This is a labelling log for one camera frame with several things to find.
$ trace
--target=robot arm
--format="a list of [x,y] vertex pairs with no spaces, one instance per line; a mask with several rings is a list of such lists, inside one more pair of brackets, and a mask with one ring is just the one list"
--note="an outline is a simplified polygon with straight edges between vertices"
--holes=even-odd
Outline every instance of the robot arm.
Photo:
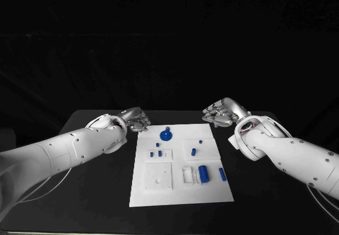
[[253,116],[230,98],[211,105],[204,113],[204,120],[212,122],[215,127],[227,127],[233,122],[237,123],[230,142],[247,158],[257,161],[267,155],[284,173],[339,200],[339,155],[336,153],[293,138],[290,134],[286,137],[274,120]]
[[136,107],[94,119],[85,128],[0,153],[0,221],[28,189],[127,142],[127,127],[147,131],[150,120]]

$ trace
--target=blue object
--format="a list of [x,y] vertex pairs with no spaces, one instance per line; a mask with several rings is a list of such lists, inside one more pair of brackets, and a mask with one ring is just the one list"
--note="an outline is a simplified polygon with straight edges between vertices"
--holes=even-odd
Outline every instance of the blue object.
[[207,166],[205,165],[199,166],[199,174],[201,174],[202,183],[208,183],[209,182],[209,177],[208,177],[208,172],[207,172]]
[[169,127],[166,127],[166,130],[162,131],[162,133],[160,133],[160,139],[162,139],[163,141],[169,141],[169,140],[172,139],[172,132],[171,132],[171,128],[169,128]]
[[220,172],[221,172],[222,181],[227,181],[227,176],[222,168],[220,168]]

